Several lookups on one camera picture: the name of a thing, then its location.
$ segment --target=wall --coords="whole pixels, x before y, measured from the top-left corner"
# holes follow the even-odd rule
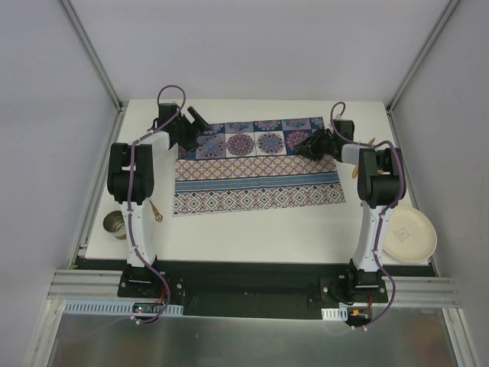
[[[123,100],[388,102],[447,0],[73,0]]]
[[[489,363],[489,2],[462,2],[394,112],[436,264],[452,276],[482,364]]]
[[[112,108],[56,1],[0,5],[0,365],[66,267]]]

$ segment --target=white table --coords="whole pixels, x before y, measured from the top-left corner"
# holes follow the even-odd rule
[[[334,102],[264,100],[189,100],[209,123],[323,116],[329,120]],[[157,117],[154,99],[132,99],[118,140],[143,135]],[[348,102],[344,114],[355,122],[355,139],[393,140],[381,102]],[[239,213],[172,216],[173,152],[154,159],[152,200],[164,220],[157,223],[153,243],[157,257],[184,261],[260,261],[347,263],[357,246],[361,207],[353,167],[337,163],[346,203]],[[409,194],[403,200],[410,204]],[[105,188],[89,239],[87,258],[126,259],[127,244],[102,228],[104,217],[118,210]],[[399,264],[384,254],[384,264]]]

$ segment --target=blue stripe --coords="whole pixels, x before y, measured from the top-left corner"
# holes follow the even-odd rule
[[[175,183],[175,192],[335,184],[338,182],[338,172],[301,174],[294,176],[229,178],[225,180],[177,181]]]

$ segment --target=white plate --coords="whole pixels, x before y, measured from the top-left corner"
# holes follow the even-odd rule
[[[384,250],[404,262],[421,262],[436,249],[436,231],[433,224],[419,210],[398,205],[390,218]]]

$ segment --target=cream-colored plate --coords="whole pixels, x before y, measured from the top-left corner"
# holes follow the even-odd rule
[[[404,262],[421,262],[436,249],[436,231],[433,224],[419,210],[398,205],[390,218],[384,250]]]

